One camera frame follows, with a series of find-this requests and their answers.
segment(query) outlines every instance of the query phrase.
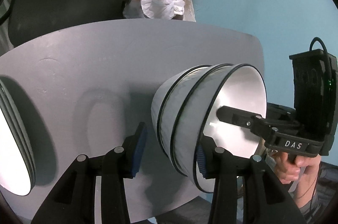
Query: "trash bag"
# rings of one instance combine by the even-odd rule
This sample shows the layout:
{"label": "trash bag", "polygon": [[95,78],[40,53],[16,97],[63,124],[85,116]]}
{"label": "trash bag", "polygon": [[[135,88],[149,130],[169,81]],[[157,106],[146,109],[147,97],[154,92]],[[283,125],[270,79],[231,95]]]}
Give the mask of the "trash bag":
{"label": "trash bag", "polygon": [[149,18],[172,19],[183,15],[183,0],[141,0],[143,13]]}

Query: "gray sleeve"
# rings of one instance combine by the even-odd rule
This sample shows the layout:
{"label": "gray sleeve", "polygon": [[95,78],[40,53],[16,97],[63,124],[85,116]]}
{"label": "gray sleeve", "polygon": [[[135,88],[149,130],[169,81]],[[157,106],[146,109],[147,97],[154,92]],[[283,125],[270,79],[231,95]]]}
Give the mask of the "gray sleeve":
{"label": "gray sleeve", "polygon": [[303,207],[301,207],[300,212],[303,214],[306,223],[311,224],[314,223],[317,217],[322,213],[323,206],[318,199],[317,193],[313,196],[312,202],[311,200],[306,203]]}

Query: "gray tabletop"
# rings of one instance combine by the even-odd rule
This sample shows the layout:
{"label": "gray tabletop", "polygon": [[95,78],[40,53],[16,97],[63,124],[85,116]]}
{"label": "gray tabletop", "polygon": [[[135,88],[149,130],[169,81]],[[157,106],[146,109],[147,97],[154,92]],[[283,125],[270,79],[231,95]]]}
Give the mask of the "gray tabletop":
{"label": "gray tabletop", "polygon": [[195,65],[226,62],[249,63],[263,73],[260,42],[232,30],[159,19],[80,25],[4,54],[0,75],[26,126],[37,168],[28,196],[1,188],[7,202],[17,215],[32,219],[78,154],[105,154],[140,121],[148,126],[141,171],[125,179],[131,221],[195,198],[199,190],[175,172],[156,142],[151,101],[171,76]]}

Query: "white bowl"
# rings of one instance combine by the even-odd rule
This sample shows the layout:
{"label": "white bowl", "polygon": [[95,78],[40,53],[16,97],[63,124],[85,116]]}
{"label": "white bowl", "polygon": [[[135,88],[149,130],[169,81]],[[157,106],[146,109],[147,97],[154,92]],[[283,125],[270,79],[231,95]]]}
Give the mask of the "white bowl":
{"label": "white bowl", "polygon": [[245,158],[255,153],[260,141],[249,129],[219,121],[216,110],[221,106],[265,117],[266,91],[255,67],[221,64],[190,72],[170,91],[156,124],[160,145],[173,166],[204,192],[213,191],[214,180],[204,179],[196,164],[202,133],[212,137],[217,146]]}
{"label": "white bowl", "polygon": [[25,196],[35,184],[35,163],[20,114],[0,81],[0,185]]}
{"label": "white bowl", "polygon": [[168,96],[170,95],[170,92],[172,91],[172,89],[176,86],[176,84],[182,79],[184,78],[186,75],[188,75],[189,73],[191,73],[192,71],[194,71],[195,69],[200,69],[203,67],[208,67],[206,65],[204,66],[196,66],[190,69],[186,69],[185,71],[176,74],[175,76],[171,77],[170,79],[168,79],[166,82],[164,82],[156,91],[154,97],[153,97],[153,101],[151,103],[151,119],[153,121],[153,126],[155,129],[155,133],[156,133],[156,138],[158,139],[158,130],[157,130],[157,124],[158,124],[158,115],[163,110],[165,101],[167,100]]}

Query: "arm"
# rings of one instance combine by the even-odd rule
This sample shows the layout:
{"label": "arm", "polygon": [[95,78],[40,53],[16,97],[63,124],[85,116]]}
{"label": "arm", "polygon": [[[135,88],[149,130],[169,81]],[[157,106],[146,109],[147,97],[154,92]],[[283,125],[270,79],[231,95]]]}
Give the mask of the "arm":
{"label": "arm", "polygon": [[287,153],[278,152],[274,155],[274,159],[276,161],[274,172],[283,184],[297,180],[300,167],[306,167],[294,193],[294,200],[298,208],[305,206],[315,194],[321,156],[318,155],[314,158],[297,156],[295,163],[292,164],[287,160]]}

